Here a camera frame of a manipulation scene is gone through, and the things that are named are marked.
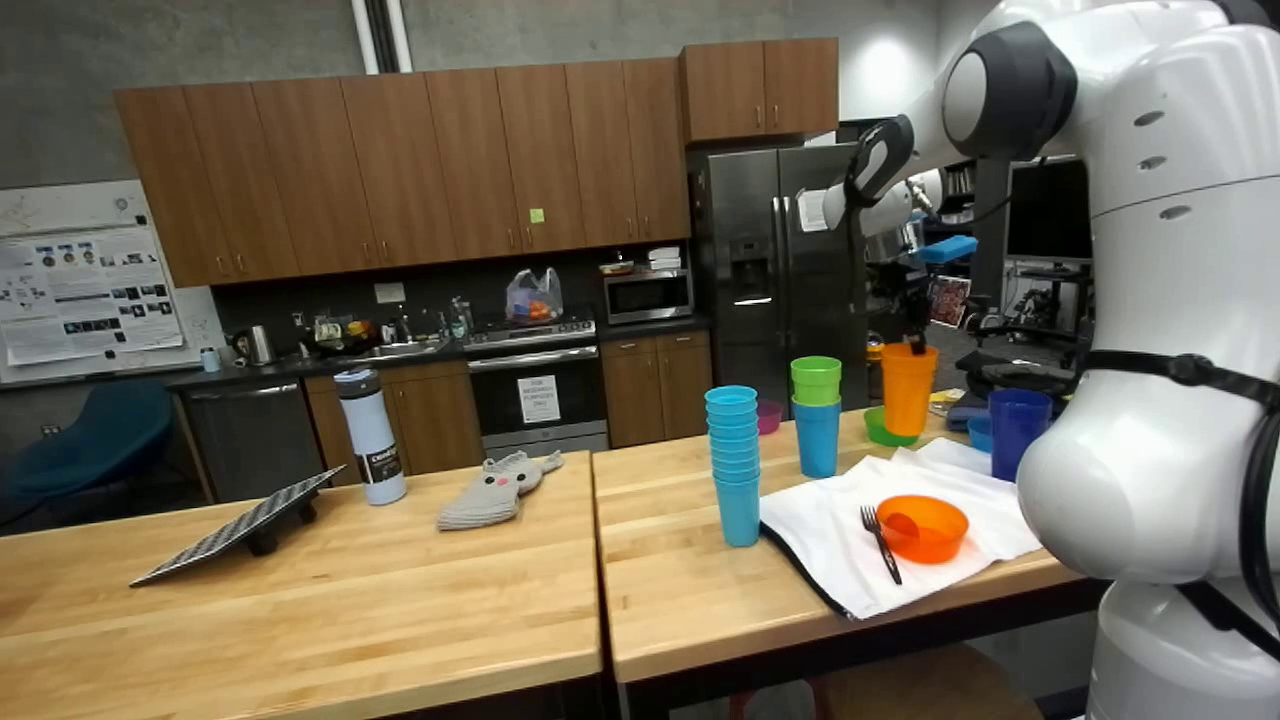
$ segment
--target green cup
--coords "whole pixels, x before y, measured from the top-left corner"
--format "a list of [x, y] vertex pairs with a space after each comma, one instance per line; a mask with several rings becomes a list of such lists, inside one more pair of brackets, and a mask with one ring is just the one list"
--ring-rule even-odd
[[797, 357], [791, 400], [806, 407], [839, 403], [839, 357]]

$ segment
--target microwave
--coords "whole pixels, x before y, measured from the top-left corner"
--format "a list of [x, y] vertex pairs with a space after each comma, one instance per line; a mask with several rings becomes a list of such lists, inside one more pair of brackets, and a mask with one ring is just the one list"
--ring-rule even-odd
[[691, 268], [605, 273], [605, 326], [651, 326], [691, 317]]

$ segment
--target yellow cup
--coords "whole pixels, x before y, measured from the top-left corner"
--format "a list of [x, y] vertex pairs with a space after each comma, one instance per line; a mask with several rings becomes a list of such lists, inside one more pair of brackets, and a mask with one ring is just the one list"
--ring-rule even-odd
[[884, 400], [884, 430], [890, 436], [922, 436], [932, 376], [934, 376], [934, 347], [922, 347], [921, 357], [913, 353], [913, 344], [878, 347], [878, 400]]

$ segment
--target orange bowl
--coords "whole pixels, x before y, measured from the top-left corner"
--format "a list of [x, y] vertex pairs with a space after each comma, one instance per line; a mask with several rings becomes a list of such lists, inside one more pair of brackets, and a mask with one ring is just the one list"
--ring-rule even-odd
[[916, 564], [944, 564], [969, 536], [969, 517], [934, 495], [887, 495], [878, 506], [884, 543]]

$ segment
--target stovetop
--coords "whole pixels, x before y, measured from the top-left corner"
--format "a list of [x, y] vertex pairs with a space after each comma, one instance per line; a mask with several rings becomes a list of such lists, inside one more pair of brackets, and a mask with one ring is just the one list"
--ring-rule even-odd
[[503, 353], [503, 347], [540, 347], [540, 344], [566, 344], [566, 339], [594, 339], [594, 319], [548, 319], [548, 326], [503, 326], [463, 339], [463, 353]]

